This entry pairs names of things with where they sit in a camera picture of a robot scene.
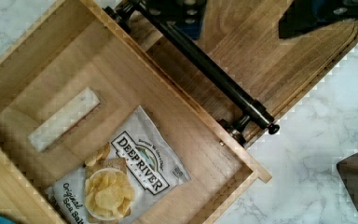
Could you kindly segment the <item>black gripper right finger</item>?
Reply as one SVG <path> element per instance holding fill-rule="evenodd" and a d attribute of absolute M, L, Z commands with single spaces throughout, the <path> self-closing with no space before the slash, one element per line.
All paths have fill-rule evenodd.
<path fill-rule="evenodd" d="M 278 22 L 279 38 L 295 38 L 340 21 L 358 21 L 358 0 L 293 0 Z"/>

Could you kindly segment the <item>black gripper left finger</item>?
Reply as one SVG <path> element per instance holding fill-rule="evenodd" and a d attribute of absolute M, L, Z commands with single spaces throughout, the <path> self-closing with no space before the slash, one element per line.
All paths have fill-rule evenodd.
<path fill-rule="evenodd" d="M 129 20 L 138 10 L 160 23 L 171 23 L 193 40 L 200 38 L 207 0 L 122 0 L 115 8 L 103 9 L 126 32 L 131 30 Z"/>

